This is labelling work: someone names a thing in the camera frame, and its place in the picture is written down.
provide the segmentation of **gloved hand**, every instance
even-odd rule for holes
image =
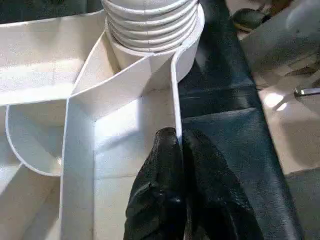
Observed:
[[[201,132],[157,132],[126,210],[125,240],[182,240],[191,201],[192,239],[261,240],[255,214],[221,152]]]
[[[187,211],[183,171],[175,129],[161,129],[133,183],[125,212],[124,240],[184,238]]]
[[[222,153],[198,130],[183,131],[193,239],[261,240],[254,211]]]

